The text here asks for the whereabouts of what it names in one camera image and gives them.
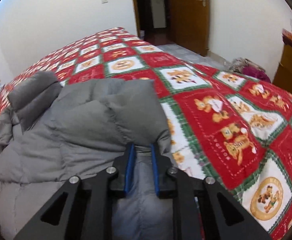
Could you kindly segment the grey puffer jacket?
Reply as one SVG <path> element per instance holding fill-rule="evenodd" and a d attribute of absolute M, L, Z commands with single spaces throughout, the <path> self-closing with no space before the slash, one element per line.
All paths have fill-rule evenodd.
<path fill-rule="evenodd" d="M 114 239 L 172 239 L 172 201 L 154 190 L 151 148 L 171 157 L 167 117 L 151 80 L 61 85 L 37 72 L 8 94 L 0 114 L 0 233 L 13 239 L 71 176 L 111 166 L 132 142 L 133 183 L 113 207 Z"/>

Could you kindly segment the clothes pile on floor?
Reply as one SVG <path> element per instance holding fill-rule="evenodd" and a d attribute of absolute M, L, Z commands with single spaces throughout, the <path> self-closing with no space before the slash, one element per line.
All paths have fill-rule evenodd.
<path fill-rule="evenodd" d="M 246 76 L 257 78 L 268 83 L 271 79 L 266 74 L 266 70 L 246 58 L 236 58 L 228 66 L 228 70 L 234 73 L 243 74 Z"/>

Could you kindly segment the red teddy bear bedspread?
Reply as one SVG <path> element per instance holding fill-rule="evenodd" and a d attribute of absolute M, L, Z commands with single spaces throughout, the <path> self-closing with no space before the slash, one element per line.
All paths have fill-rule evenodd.
<path fill-rule="evenodd" d="M 292 94 L 268 82 L 174 57 L 123 28 L 56 50 L 23 71 L 8 93 L 40 70 L 63 85 L 105 77 L 151 79 L 167 115 L 172 152 L 190 176 L 214 176 L 273 239 L 292 230 Z"/>

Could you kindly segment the brown wooden door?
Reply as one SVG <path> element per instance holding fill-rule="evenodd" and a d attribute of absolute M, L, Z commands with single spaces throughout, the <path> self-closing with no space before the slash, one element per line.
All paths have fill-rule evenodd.
<path fill-rule="evenodd" d="M 172 40 L 201 56 L 208 51 L 210 24 L 209 0 L 206 6 L 196 0 L 169 0 Z"/>

